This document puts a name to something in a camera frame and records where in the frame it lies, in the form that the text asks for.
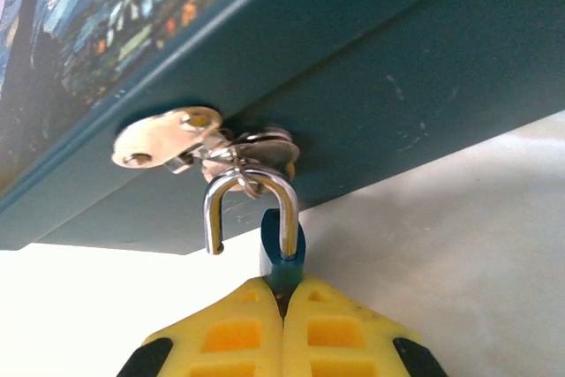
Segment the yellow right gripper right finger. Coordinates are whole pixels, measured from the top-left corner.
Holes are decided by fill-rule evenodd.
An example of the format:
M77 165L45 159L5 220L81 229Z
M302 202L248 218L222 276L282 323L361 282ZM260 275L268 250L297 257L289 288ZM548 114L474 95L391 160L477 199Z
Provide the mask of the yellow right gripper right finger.
M283 376L445 376L414 331L305 276L283 323Z

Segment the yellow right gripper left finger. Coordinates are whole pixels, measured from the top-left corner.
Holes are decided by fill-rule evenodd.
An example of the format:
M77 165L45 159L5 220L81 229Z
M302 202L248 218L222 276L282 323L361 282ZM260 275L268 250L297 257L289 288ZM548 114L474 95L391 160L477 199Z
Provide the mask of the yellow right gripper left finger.
M281 376L283 319L266 282L226 297L150 335L120 376Z

